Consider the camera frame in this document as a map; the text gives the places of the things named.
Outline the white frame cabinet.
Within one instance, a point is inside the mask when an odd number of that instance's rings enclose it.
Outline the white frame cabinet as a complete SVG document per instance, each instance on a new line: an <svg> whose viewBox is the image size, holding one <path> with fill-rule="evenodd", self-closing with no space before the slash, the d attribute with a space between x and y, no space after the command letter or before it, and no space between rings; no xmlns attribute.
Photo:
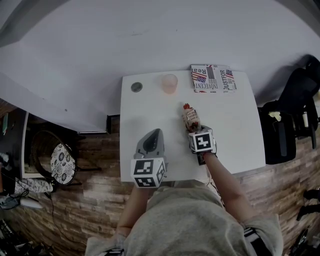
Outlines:
<svg viewBox="0 0 320 256"><path fill-rule="evenodd" d="M46 121L37 117L29 112L25 115L22 136L22 153L21 153L21 175L23 178L44 178L35 168L34 161L31 156L31 143L32 139L40 130L50 130L54 133L60 133L72 139L75 143L77 133L71 129L62 127L52 122Z"/></svg>

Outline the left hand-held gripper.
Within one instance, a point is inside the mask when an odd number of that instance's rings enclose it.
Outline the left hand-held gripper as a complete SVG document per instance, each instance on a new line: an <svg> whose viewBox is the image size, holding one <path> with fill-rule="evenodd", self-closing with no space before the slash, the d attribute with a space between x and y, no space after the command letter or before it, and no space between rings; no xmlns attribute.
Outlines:
<svg viewBox="0 0 320 256"><path fill-rule="evenodd" d="M156 128L137 143L130 174L136 187L158 188L166 172L164 135L160 128Z"/></svg>

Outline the blue gray cloth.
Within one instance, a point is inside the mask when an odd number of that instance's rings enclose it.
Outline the blue gray cloth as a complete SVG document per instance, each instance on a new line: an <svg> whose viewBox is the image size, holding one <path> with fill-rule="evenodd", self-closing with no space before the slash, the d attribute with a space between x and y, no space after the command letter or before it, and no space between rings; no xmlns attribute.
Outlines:
<svg viewBox="0 0 320 256"><path fill-rule="evenodd" d="M15 197L0 195L0 209L11 210L20 205L20 200Z"/></svg>

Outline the wide newspaper print box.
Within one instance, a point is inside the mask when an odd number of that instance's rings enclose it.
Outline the wide newspaper print box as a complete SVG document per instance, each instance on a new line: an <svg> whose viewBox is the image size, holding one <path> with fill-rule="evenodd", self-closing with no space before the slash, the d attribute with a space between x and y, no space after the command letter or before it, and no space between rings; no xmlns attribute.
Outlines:
<svg viewBox="0 0 320 256"><path fill-rule="evenodd" d="M193 89L196 93L217 93L218 81L216 72L218 65L205 64L190 66Z"/></svg>

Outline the floral seat cushion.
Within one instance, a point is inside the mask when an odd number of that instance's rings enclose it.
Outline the floral seat cushion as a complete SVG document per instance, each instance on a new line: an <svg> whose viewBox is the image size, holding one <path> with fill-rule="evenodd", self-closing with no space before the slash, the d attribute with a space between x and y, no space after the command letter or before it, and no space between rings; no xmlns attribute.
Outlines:
<svg viewBox="0 0 320 256"><path fill-rule="evenodd" d="M62 185L69 184L76 174L76 161L62 143L54 148L50 167L51 176Z"/></svg>

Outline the person's gray shirt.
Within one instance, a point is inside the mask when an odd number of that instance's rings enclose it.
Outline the person's gray shirt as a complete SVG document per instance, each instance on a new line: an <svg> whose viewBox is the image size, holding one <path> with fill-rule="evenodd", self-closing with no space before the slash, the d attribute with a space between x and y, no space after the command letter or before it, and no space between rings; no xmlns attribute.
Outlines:
<svg viewBox="0 0 320 256"><path fill-rule="evenodd" d="M199 181L161 187L128 235L91 237L85 256L282 256L276 214L239 222Z"/></svg>

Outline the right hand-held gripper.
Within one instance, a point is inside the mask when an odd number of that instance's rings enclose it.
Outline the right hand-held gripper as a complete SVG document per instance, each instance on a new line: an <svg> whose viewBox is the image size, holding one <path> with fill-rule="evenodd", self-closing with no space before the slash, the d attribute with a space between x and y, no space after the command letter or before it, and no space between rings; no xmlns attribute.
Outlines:
<svg viewBox="0 0 320 256"><path fill-rule="evenodd" d="M205 153L217 154L217 142L210 127L202 125L201 130L189 132L187 135L189 148L193 154L196 154L199 166L206 164Z"/></svg>

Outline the dark round chair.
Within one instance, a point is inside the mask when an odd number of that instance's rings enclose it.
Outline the dark round chair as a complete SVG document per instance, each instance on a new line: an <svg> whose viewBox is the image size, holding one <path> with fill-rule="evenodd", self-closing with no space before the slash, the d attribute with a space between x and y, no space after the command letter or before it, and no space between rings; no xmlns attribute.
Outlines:
<svg viewBox="0 0 320 256"><path fill-rule="evenodd" d="M58 144L63 144L69 154L75 159L76 173L69 184L58 183L51 174L51 155ZM77 163L78 151L75 142L61 133L54 133L48 129L39 130L31 141L31 157L37 172L49 181L59 185L70 186L73 184L77 172L81 169Z"/></svg>

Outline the white oblong object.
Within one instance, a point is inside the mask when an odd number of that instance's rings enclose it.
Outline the white oblong object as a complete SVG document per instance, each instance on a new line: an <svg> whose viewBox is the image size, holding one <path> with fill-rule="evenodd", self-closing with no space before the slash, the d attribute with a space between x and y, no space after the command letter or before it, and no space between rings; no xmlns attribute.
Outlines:
<svg viewBox="0 0 320 256"><path fill-rule="evenodd" d="M20 204L24 207L33 208L33 209L42 209L43 206L32 198L23 197L20 199Z"/></svg>

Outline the person's right forearm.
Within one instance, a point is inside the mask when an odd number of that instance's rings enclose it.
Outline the person's right forearm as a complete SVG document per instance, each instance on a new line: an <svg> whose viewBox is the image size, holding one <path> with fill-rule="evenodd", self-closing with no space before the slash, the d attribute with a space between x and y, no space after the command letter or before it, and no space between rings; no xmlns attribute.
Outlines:
<svg viewBox="0 0 320 256"><path fill-rule="evenodd" d="M223 166L217 156L206 152L205 164L220 194L226 211L237 221L244 222L258 212L252 207L238 180Z"/></svg>

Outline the person's left forearm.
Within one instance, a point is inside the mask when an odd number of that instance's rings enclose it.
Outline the person's left forearm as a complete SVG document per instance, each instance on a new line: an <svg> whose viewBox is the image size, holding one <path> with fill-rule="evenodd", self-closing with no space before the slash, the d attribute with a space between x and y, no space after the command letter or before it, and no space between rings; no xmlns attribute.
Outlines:
<svg viewBox="0 0 320 256"><path fill-rule="evenodd" d="M116 233L127 237L138 219L146 212L150 188L133 187L116 227Z"/></svg>

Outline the red-capped plastic bottle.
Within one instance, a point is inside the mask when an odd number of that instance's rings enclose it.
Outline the red-capped plastic bottle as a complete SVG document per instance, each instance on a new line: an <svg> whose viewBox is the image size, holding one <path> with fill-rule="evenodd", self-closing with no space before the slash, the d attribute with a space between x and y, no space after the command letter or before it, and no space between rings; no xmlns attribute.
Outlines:
<svg viewBox="0 0 320 256"><path fill-rule="evenodd" d="M190 133L195 133L202 130L200 118L197 114L197 111L188 103L185 103L183 105L182 119L186 130Z"/></svg>

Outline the black office chair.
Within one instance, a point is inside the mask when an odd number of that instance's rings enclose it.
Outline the black office chair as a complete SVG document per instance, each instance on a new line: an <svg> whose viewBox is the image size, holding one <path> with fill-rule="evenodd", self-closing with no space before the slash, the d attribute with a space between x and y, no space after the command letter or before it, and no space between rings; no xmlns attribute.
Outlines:
<svg viewBox="0 0 320 256"><path fill-rule="evenodd" d="M298 139L309 137L312 148L317 147L316 130L320 120L314 96L319 90L320 60L310 56L305 67L292 72L279 99L258 108L266 164L293 160ZM270 117L269 112L280 112L281 121ZM304 112L307 112L308 128L304 127Z"/></svg>

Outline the translucent pink cup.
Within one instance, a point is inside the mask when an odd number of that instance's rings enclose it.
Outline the translucent pink cup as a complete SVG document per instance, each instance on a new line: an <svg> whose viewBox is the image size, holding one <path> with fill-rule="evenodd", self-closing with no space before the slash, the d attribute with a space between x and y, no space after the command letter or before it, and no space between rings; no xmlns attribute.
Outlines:
<svg viewBox="0 0 320 256"><path fill-rule="evenodd" d="M178 86L178 78L174 74L165 74L161 78L162 89L166 94L175 93Z"/></svg>

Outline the white table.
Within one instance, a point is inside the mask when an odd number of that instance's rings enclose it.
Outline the white table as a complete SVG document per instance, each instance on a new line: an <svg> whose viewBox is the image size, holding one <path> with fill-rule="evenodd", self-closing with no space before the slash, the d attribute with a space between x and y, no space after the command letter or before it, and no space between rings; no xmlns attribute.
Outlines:
<svg viewBox="0 0 320 256"><path fill-rule="evenodd" d="M205 165L189 148L183 122L183 105L193 107L202 125L213 131L217 142L217 157L236 174L264 167L265 150L262 128L255 97L248 76L234 72L234 92L195 92L189 71L175 71L178 79L175 93L162 88L164 72L125 76L122 79L120 104L120 177L131 182L131 160L139 140L154 129L164 136L168 162L166 181L200 180L209 175ZM140 92L132 92L131 85L140 82Z"/></svg>

